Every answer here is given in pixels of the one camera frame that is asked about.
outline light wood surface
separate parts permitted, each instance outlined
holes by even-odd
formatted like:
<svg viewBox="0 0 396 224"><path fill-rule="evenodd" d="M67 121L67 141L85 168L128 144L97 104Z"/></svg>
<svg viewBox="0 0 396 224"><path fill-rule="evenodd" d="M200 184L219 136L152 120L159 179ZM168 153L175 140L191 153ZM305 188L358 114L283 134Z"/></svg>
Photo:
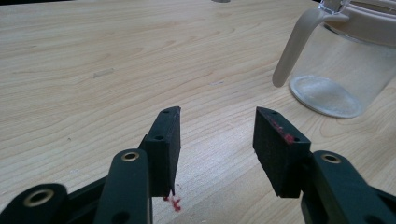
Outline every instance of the light wood surface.
<svg viewBox="0 0 396 224"><path fill-rule="evenodd" d="M396 194L396 81L355 119L333 119L271 83L308 0L86 1L0 7L0 210L25 189L72 192L181 106L177 196L155 223L304 223L252 148L255 107L277 110L312 150L347 157Z"/></svg>

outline clear plastic pitcher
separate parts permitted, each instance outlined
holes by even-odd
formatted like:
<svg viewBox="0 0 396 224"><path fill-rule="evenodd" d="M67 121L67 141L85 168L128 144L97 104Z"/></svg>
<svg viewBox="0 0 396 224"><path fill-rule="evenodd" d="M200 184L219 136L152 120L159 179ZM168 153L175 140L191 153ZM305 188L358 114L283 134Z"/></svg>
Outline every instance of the clear plastic pitcher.
<svg viewBox="0 0 396 224"><path fill-rule="evenodd" d="M297 21L273 75L319 113L354 118L396 76L396 2L326 1Z"/></svg>

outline transparent container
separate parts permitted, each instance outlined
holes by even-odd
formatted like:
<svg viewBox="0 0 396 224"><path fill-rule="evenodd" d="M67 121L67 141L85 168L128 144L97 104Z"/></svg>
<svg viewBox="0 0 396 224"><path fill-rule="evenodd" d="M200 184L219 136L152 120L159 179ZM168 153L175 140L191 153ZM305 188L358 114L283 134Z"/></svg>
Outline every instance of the transparent container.
<svg viewBox="0 0 396 224"><path fill-rule="evenodd" d="M322 23L291 72L290 90L313 110L354 118L395 76L396 48L339 35Z"/></svg>
<svg viewBox="0 0 396 224"><path fill-rule="evenodd" d="M354 118L396 76L396 2L322 0L297 20L273 74L319 113Z"/></svg>

